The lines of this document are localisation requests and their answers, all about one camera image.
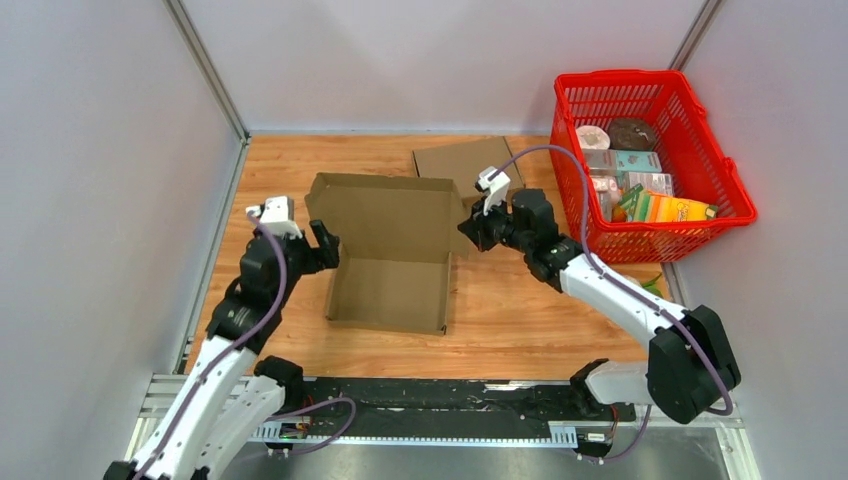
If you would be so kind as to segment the brown cardboard sheet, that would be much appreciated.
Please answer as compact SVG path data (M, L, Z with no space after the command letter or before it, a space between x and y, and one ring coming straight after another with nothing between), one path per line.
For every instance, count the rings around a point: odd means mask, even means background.
M336 328L442 336L467 216L449 179L321 172L305 204L340 239L325 317Z

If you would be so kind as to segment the brown cardboard box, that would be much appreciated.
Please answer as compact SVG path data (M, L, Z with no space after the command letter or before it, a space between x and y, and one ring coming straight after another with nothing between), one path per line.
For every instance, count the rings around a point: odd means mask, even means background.
M419 177L452 180L464 204L471 206L481 197L475 187L479 174L488 167L502 166L512 151L504 137L491 137L416 149L412 157Z

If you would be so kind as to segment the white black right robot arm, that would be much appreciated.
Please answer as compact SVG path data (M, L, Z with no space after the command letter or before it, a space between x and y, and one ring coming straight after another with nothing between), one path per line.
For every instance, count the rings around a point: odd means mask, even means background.
M655 406L679 424L703 413L732 413L730 392L741 373L718 314L669 302L626 280L560 232L542 191L520 190L497 205L483 197L458 230L481 252L498 245L520 252L533 277L591 306L647 352L642 363L602 358L575 373L570 404L576 414L593 419L617 403Z

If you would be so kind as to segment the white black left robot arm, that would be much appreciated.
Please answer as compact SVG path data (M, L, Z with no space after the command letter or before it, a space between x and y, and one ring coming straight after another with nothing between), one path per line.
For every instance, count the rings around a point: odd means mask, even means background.
M338 267L340 240L320 220L309 223L315 246L293 222L250 220L239 274L213 311L190 375L146 443L112 462L105 478L218 479L272 414L304 405L301 368L259 355L297 282Z

